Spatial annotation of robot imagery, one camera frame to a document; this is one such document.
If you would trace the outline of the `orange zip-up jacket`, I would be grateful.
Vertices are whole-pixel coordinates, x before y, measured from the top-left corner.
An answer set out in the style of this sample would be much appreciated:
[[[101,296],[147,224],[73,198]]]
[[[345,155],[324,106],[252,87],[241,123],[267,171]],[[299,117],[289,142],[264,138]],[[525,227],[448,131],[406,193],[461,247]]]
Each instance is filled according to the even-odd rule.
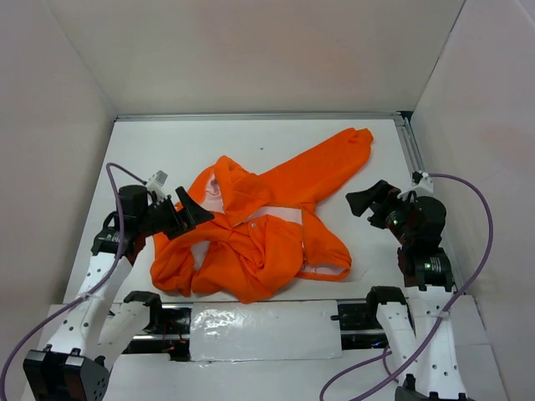
[[[220,157],[189,189],[213,218],[176,239],[155,236],[153,285],[182,296],[227,292],[252,303],[296,278],[345,279],[350,252],[316,208],[365,166],[373,141],[369,130],[347,128],[261,174]]]

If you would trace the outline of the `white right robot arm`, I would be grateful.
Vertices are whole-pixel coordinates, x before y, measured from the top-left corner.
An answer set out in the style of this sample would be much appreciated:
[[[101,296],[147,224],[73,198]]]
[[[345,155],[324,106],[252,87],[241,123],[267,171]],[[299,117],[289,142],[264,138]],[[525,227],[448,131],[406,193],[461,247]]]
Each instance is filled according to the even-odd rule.
[[[388,340],[395,399],[467,400],[449,311],[455,283],[441,247],[446,208],[430,195],[401,191],[384,180],[345,198],[354,216],[369,212],[369,223],[400,243],[405,286],[372,287],[364,309],[368,324],[382,327]]]

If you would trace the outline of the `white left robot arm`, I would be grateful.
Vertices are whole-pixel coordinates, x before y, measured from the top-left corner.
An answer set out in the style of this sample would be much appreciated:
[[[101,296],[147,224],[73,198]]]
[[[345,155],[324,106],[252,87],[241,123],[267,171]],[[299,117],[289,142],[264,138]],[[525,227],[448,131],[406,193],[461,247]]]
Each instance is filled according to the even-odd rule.
[[[54,317],[63,320],[40,350],[31,350],[23,371],[37,400],[101,400],[118,357],[141,331],[165,323],[160,295],[132,291],[114,300],[147,238],[175,239],[213,220],[184,190],[176,207],[156,184],[126,185],[115,193],[116,208],[95,236],[78,295]]]

